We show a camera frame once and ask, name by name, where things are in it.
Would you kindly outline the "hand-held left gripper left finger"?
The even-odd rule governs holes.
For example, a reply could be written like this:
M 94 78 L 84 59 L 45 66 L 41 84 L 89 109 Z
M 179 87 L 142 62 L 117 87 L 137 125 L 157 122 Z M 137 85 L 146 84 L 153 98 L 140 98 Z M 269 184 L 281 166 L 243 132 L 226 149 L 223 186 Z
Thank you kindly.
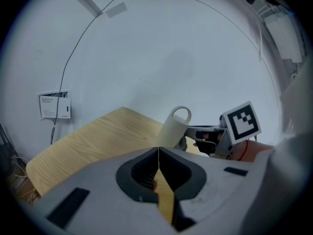
M 174 235 L 158 210 L 158 149 L 101 160 L 53 187 L 35 205 L 52 235 Z

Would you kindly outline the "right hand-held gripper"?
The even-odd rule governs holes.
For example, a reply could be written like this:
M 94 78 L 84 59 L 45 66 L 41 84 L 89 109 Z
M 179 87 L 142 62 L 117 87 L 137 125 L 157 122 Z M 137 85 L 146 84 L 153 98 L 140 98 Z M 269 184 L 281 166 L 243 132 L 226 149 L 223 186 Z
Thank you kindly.
M 217 145 L 202 139 L 204 133 L 222 133 Z M 185 131 L 185 136 L 195 138 L 201 153 L 221 159 L 231 159 L 235 147 L 243 141 L 261 133 L 259 120 L 251 101 L 245 102 L 220 115 L 218 125 L 193 125 Z

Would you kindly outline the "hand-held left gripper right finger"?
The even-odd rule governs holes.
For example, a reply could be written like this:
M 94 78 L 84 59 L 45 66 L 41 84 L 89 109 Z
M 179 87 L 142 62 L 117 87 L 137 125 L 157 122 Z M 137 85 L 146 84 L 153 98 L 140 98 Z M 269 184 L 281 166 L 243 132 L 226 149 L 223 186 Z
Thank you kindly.
M 159 165 L 174 192 L 172 224 L 160 235 L 246 235 L 248 214 L 273 151 L 236 162 L 161 147 Z

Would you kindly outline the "person's right hand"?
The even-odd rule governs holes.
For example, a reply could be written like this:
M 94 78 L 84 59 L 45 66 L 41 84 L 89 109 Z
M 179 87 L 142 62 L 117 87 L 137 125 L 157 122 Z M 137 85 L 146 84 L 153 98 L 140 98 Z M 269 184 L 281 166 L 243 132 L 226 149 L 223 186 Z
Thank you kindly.
M 202 139 L 208 141 L 210 144 L 217 145 L 223 136 L 222 132 L 203 132 Z

